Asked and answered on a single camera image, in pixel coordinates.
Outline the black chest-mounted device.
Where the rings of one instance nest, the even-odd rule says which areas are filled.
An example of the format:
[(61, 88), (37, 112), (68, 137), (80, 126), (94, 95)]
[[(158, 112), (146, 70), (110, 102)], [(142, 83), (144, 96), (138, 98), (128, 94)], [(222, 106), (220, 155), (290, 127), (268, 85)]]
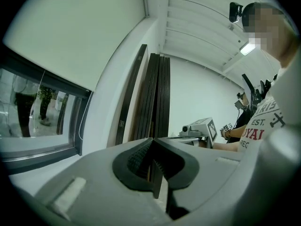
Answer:
[(248, 99), (250, 109), (255, 109), (257, 105), (266, 97), (267, 92), (271, 88), (272, 82), (270, 80), (266, 80), (265, 82), (260, 80), (260, 90), (258, 90), (254, 88), (246, 74), (242, 74), (242, 80), (244, 92)]

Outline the person's right forearm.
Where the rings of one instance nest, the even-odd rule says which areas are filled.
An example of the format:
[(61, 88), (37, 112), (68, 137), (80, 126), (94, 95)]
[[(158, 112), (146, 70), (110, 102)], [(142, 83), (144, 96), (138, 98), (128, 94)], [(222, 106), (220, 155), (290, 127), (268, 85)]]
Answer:
[(214, 143), (213, 149), (214, 150), (224, 150), (224, 151), (233, 151), (237, 152), (238, 151), (238, 146), (239, 142), (234, 142), (234, 143)]

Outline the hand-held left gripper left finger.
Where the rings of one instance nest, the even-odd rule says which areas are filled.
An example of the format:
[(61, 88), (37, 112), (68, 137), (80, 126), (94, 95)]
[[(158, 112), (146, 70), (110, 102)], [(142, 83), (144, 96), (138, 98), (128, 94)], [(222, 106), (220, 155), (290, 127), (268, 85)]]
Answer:
[(67, 212), (71, 222), (170, 222), (151, 192), (130, 190), (113, 173), (116, 156), (145, 141), (140, 139), (83, 156), (51, 178), (35, 198), (50, 206), (71, 181), (83, 178), (86, 184)]

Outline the white printed t-shirt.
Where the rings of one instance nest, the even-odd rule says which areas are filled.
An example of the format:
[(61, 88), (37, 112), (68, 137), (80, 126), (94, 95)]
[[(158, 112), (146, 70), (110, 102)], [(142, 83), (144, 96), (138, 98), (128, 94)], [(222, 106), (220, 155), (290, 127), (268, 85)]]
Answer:
[(301, 60), (281, 68), (239, 141), (238, 152), (285, 125), (301, 124)]

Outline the dark framed window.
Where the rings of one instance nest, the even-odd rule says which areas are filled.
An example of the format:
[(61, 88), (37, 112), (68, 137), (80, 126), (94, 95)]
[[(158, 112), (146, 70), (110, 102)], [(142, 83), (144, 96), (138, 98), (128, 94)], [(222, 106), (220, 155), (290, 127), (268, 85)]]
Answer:
[(92, 95), (0, 45), (0, 165), (6, 173), (82, 155)]

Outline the ceiling light panel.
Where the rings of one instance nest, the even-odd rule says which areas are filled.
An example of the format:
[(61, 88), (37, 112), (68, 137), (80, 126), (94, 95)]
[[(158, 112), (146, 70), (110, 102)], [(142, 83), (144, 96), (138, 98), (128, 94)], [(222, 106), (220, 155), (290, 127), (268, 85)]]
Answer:
[(244, 44), (240, 49), (240, 53), (243, 56), (248, 55), (251, 51), (253, 51), (256, 48), (256, 45), (250, 42), (247, 42), (246, 44)]

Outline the pale green roller blind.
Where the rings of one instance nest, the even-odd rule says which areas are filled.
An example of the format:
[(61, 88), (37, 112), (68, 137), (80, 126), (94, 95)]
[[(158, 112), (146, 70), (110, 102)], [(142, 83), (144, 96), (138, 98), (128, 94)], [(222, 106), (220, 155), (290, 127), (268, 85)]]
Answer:
[(143, 0), (27, 0), (3, 41), (36, 65), (95, 90), (110, 57), (144, 16)]

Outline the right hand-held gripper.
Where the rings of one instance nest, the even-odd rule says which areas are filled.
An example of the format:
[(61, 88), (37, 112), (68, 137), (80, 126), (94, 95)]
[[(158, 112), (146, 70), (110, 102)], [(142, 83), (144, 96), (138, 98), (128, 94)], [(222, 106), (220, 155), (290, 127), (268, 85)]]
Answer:
[(212, 117), (208, 117), (184, 125), (179, 137), (166, 137), (166, 139), (191, 146), (199, 146), (201, 138), (204, 138), (207, 148), (213, 148), (217, 134)]

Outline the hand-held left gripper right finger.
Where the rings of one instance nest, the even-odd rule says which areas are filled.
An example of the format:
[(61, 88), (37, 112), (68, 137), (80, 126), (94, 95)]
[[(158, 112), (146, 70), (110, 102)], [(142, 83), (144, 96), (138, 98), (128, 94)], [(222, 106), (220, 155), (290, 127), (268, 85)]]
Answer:
[(234, 212), (241, 197), (233, 175), (243, 153), (155, 139), (154, 161), (167, 183), (165, 212)]

